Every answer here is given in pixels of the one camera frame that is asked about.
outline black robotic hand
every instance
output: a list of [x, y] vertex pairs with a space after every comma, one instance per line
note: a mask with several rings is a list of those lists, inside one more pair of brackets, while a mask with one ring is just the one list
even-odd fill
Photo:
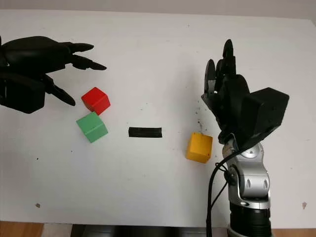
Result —
[[64, 69], [68, 63], [83, 70], [105, 70], [105, 66], [74, 54], [92, 48], [86, 43], [60, 43], [42, 36], [1, 45], [0, 38], [0, 104], [30, 114], [44, 106], [46, 92], [74, 106], [74, 99], [46, 73]]
[[207, 63], [202, 99], [221, 128], [219, 142], [226, 144], [234, 138], [239, 149], [245, 150], [281, 125], [289, 96], [272, 88], [250, 93], [245, 78], [236, 74], [229, 39], [216, 68], [212, 59]]

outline white table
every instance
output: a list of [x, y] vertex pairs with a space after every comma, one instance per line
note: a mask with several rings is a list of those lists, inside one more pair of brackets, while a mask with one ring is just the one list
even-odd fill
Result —
[[[283, 124], [264, 142], [272, 227], [316, 227], [316, 28], [309, 20], [84, 11], [1, 10], [2, 41], [42, 35], [86, 42], [106, 71], [51, 73], [76, 107], [46, 95], [31, 115], [0, 107], [0, 220], [110, 225], [205, 226], [207, 183], [222, 146], [201, 102], [209, 58], [231, 38], [251, 91], [290, 95]], [[93, 144], [76, 120], [97, 86], [111, 107], [109, 134]], [[207, 165], [185, 159], [190, 134], [214, 137]], [[163, 138], [129, 138], [128, 127], [162, 127]], [[224, 184], [218, 175], [216, 193]], [[224, 192], [214, 226], [229, 222]]]

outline robotic arm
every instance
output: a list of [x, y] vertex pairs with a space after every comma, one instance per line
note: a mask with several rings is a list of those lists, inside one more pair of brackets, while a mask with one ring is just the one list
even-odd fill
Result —
[[74, 106], [74, 99], [46, 73], [64, 69], [68, 63], [83, 70], [105, 70], [103, 65], [74, 54], [92, 48], [87, 43], [59, 43], [41, 36], [1, 45], [0, 38], [0, 104], [30, 114], [44, 106], [48, 93]]
[[[289, 96], [271, 88], [250, 93], [242, 75], [236, 74], [233, 44], [226, 41], [223, 59], [215, 68], [209, 60], [204, 80], [205, 104], [215, 115], [224, 144], [221, 166], [227, 163], [231, 223], [229, 237], [270, 237], [270, 180], [263, 165], [260, 141], [281, 125]], [[211, 191], [209, 184], [207, 236], [211, 237]]]

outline green cube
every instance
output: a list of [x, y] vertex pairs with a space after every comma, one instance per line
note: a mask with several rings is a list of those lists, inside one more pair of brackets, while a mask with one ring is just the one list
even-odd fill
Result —
[[95, 112], [77, 120], [77, 124], [91, 143], [108, 134], [107, 128]]

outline red cube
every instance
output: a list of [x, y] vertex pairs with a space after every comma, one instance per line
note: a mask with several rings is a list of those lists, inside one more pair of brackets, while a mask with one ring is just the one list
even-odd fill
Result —
[[96, 87], [85, 93], [81, 99], [85, 106], [97, 115], [101, 114], [111, 105], [106, 93]]

